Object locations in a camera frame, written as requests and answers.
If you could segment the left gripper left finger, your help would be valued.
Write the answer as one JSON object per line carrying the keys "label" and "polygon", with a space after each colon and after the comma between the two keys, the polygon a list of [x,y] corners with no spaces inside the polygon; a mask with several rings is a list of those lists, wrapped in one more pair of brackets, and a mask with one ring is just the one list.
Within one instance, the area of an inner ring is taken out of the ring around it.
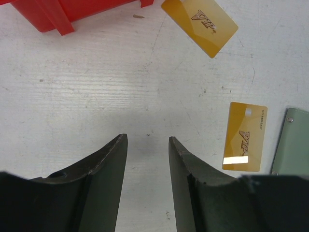
{"label": "left gripper left finger", "polygon": [[0,174],[3,232],[113,232],[128,140],[119,134],[103,148],[46,178]]}

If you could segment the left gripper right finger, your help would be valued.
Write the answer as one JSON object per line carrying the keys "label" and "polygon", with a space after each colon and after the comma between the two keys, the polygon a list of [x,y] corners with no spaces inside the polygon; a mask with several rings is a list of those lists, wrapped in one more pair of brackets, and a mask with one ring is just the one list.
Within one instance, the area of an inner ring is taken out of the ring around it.
{"label": "left gripper right finger", "polygon": [[169,138],[169,166],[179,232],[306,232],[309,179],[295,175],[234,178]]}

